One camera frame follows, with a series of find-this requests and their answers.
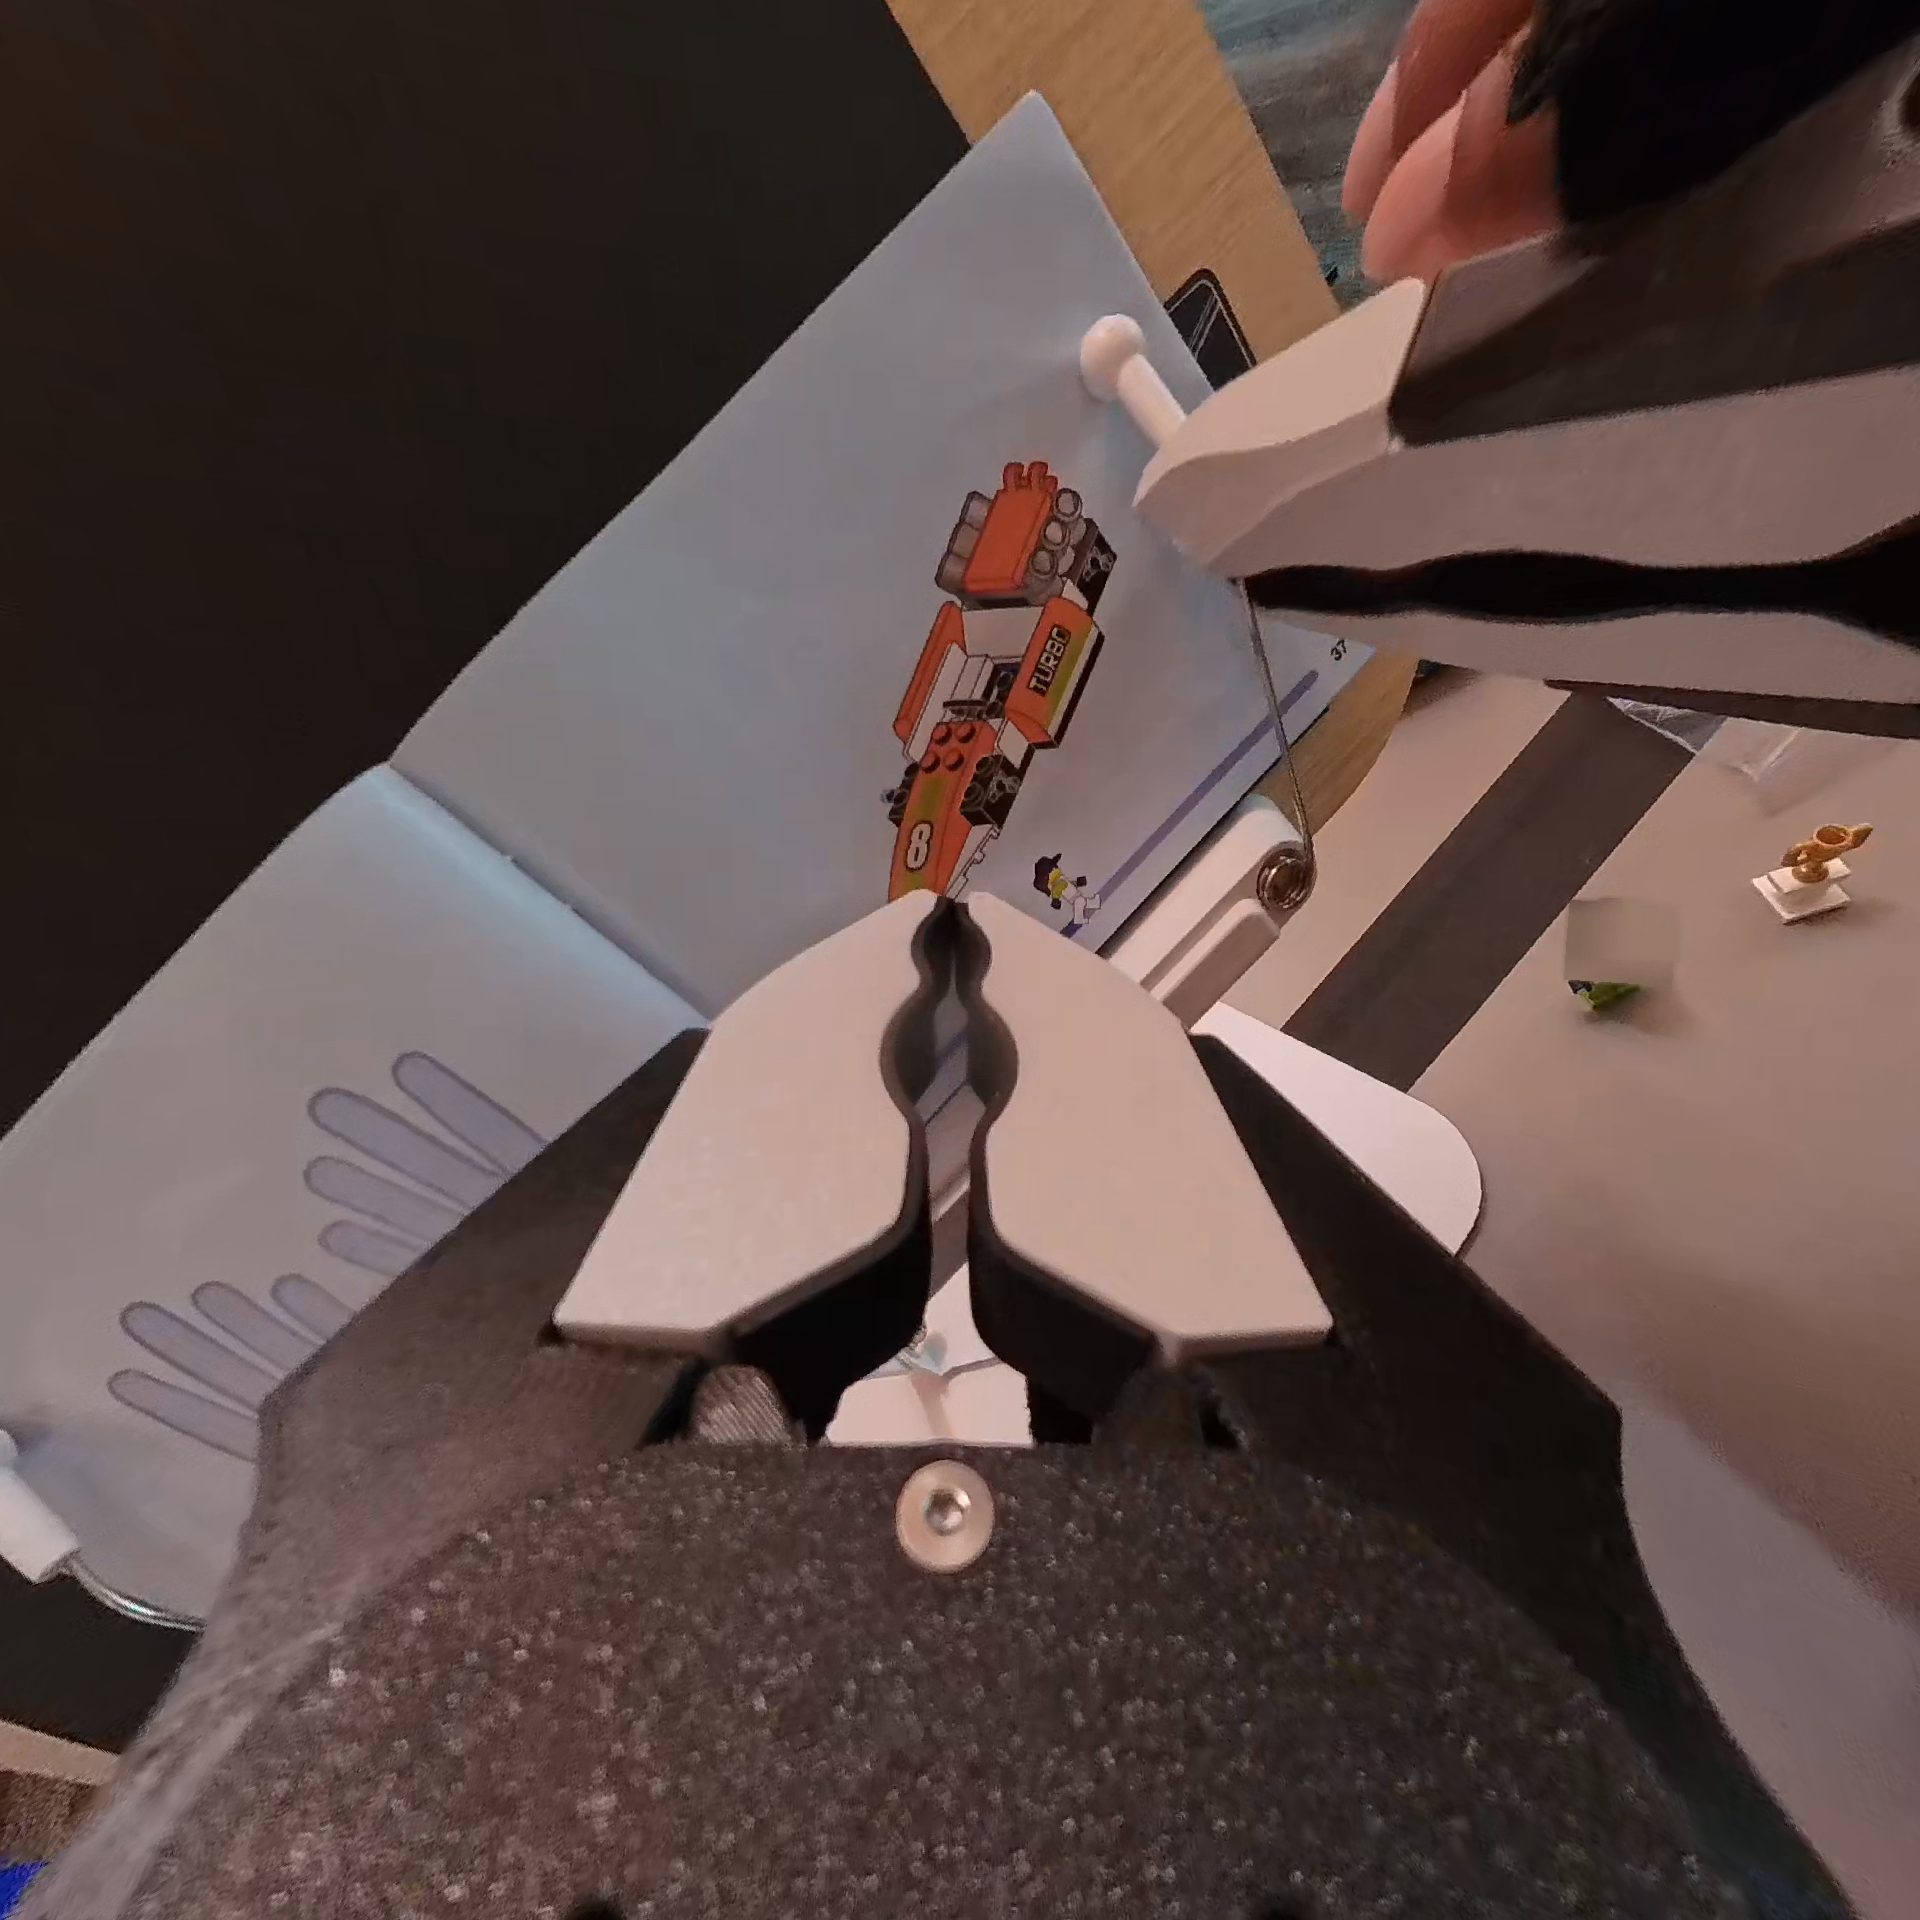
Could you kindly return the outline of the white book stand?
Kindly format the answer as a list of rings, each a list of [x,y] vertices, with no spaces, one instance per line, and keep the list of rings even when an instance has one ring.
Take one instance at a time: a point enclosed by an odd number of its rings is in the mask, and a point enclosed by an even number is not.
[[[1129,423],[1146,443],[1149,457],[1189,420],[1189,411],[1180,406],[1180,400],[1171,394],[1160,371],[1151,366],[1143,349],[1140,326],[1129,317],[1114,314],[1100,323],[1091,323],[1080,346],[1080,374],[1086,391],[1097,403],[1117,406],[1129,417]],[[1280,700],[1274,703],[1271,711],[1277,749],[1283,749],[1286,743],[1280,731],[1286,706],[1289,700]],[[1320,1131],[1329,1134],[1331,1143],[1343,1149],[1366,1174],[1371,1174],[1377,1186],[1386,1189],[1386,1194],[1397,1200],[1431,1237],[1437,1237],[1449,1249],[1460,1249],[1480,1211],[1480,1171],[1460,1131],[1429,1106],[1411,1100],[1409,1094],[1391,1091],[1374,1077],[1340,1066],[1323,1051],[1309,1049],[1306,1043],[1286,1040],[1260,1020],[1251,1020],[1231,1009],[1229,1011],[1220,1009],[1220,1000],[1229,994],[1234,977],[1246,971],[1251,960],[1274,940],[1277,911],[1269,909],[1266,900],[1277,889],[1283,866],[1291,857],[1297,857],[1300,863],[1311,863],[1311,837],[1289,831],[1280,820],[1280,811],[1271,803],[1240,800],[1231,806],[1229,817],[1223,817],[1206,834],[1206,840],[1194,851],[1189,851],[1189,857],[1171,871],[1171,877],[1166,877],[1166,883],[1157,886],[1154,894],[1143,900],[1143,906],[1131,917],[1126,917],[1120,934],[1109,946],[1080,946],[1077,940],[1071,943],[1100,954],[1100,960],[1106,960],[1129,980],[1134,980],[1146,994],[1151,994],[1160,1006],[1166,1006],[1183,1023],[1183,1029],[1197,1031],[1206,1040],[1223,1043],[1237,1063],[1251,1066],[1257,1077],[1263,1077],[1274,1091],[1286,1094],[1297,1109],[1303,1109],[1303,1114],[1311,1123],[1317,1123]],[[954,909],[971,903],[974,897],[994,897],[994,894],[954,897],[946,891],[914,889],[891,894],[883,906],[897,903],[909,894],[934,894],[951,900]],[[726,1009],[720,1009],[706,1023],[680,1031],[674,1040],[703,1043],[706,1031]],[[951,949],[949,994],[940,1003],[937,1020],[940,1023],[934,1034],[940,1054],[934,1077],[923,1091],[917,1111],[926,1123],[926,1169],[931,1191],[929,1300],[934,1300],[937,1314],[951,1314],[957,1280],[949,1280],[949,1271],[957,1271],[966,1280],[971,1269],[966,1266],[963,1257],[954,1260],[940,1257],[940,1234],[946,1231],[949,1220],[966,1217],[971,1186],[971,1169],[969,1169],[971,1137],[983,1117],[983,1106],[971,1091],[969,1080],[966,1009],[957,994],[957,934]],[[557,1146],[560,1137],[551,1140],[546,1149],[540,1149],[514,1174],[526,1169],[557,1171],[554,1160]],[[643,1149],[617,1151],[614,1194],[623,1191],[640,1151]],[[440,1251],[446,1240],[454,1234],[454,1229],[443,1240],[431,1243],[417,1260],[423,1260],[431,1251]],[[551,1343],[560,1351],[586,1351],[594,1357],[614,1357],[614,1354],[649,1357],[649,1360],[666,1357],[637,1349],[603,1349],[589,1343],[569,1343],[557,1334],[557,1303],[569,1289],[571,1277],[577,1274],[577,1269],[583,1266],[597,1231],[600,1226],[591,1223],[586,1231],[586,1249],[560,1257],[557,1297],[551,1306],[540,1306],[534,1311],[534,1340],[540,1346]],[[346,1320],[337,1329],[337,1334],[331,1334],[323,1346],[317,1346],[297,1369],[303,1369],[326,1349],[337,1349],[346,1337],[346,1329],[360,1314],[366,1314],[369,1306],[371,1303],[366,1303],[351,1320]],[[263,1477],[266,1411],[274,1400],[274,1391],[297,1377],[297,1369],[283,1380],[277,1380],[277,1386],[260,1406],[254,1491]],[[920,1371],[929,1380],[929,1386],[923,1386],[923,1400],[931,1403],[934,1391],[940,1391],[946,1374],[951,1371],[951,1363],[946,1357],[946,1346],[940,1337],[914,1331],[891,1360],[877,1366],[877,1371],[880,1374]],[[31,1583],[69,1580],[80,1586],[83,1594],[91,1597],[97,1606],[111,1609],[129,1620],[140,1620],[146,1626],[191,1634],[203,1626],[206,1617],[206,1614],[203,1617],[163,1614],[146,1603],[117,1597],[91,1571],[86,1571],[80,1563],[80,1551],[74,1546],[74,1534],[63,1523],[57,1523],[51,1509],[34,1500],[31,1489],[26,1489],[23,1480],[17,1477],[17,1443],[6,1434],[3,1434],[3,1563],[9,1571],[17,1571]]]

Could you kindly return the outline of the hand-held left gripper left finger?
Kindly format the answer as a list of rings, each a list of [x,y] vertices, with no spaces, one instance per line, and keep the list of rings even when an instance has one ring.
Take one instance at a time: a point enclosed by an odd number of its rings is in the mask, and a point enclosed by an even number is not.
[[[711,1023],[583,1266],[569,1343],[740,1363],[837,1406],[923,1326],[937,1066],[957,909],[909,894]]]

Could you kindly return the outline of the instruction booklet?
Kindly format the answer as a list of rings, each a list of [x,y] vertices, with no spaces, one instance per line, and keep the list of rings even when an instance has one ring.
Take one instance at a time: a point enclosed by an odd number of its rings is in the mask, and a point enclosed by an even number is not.
[[[3,1434],[203,1617],[260,1406],[663,1043],[891,894],[1109,946],[1277,766],[1080,374],[1209,397],[1029,91],[3,1137]]]

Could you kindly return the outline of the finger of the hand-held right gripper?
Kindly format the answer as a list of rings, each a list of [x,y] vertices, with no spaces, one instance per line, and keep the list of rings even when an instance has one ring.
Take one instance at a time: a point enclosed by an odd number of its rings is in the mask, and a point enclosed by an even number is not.
[[[1251,577],[1257,606],[1389,654],[1766,723],[1917,737],[1917,646],[1814,611],[1646,609],[1603,617],[1477,617],[1460,609],[1309,606],[1286,571]]]
[[[1209,397],[1143,469],[1140,520],[1231,577],[1814,563],[1917,520],[1914,369],[1411,440],[1389,406],[1426,306],[1403,283]]]

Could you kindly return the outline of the small gold trophy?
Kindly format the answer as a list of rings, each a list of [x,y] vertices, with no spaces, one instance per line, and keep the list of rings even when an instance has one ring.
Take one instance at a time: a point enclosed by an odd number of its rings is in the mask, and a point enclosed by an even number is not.
[[[1780,866],[1751,877],[1751,889],[1783,926],[1831,917],[1851,906],[1849,857],[1874,834],[1871,823],[1826,823],[1789,846]]]

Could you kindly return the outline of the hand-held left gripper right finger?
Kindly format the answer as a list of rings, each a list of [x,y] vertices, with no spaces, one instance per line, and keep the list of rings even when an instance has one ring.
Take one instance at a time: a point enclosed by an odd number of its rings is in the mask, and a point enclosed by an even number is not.
[[[1063,1406],[1140,1374],[1317,1349],[1309,1263],[1183,1023],[1003,900],[957,909],[974,1326]]]

